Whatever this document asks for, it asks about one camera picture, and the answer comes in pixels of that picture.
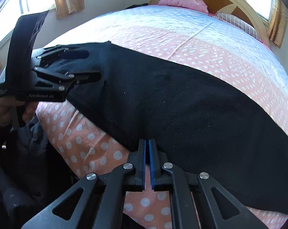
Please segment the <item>person's left hand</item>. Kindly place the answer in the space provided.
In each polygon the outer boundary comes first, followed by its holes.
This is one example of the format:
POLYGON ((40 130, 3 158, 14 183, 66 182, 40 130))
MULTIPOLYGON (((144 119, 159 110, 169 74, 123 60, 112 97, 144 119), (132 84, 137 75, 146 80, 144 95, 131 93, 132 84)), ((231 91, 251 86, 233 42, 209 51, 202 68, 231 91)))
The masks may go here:
MULTIPOLYGON (((38 102, 30 102, 26 105, 26 109, 22 115, 22 120, 27 123, 35 115, 38 102)), ((12 121, 10 111, 18 106, 25 105, 25 102, 17 101, 13 96, 0 98, 0 126, 6 126, 12 121)))

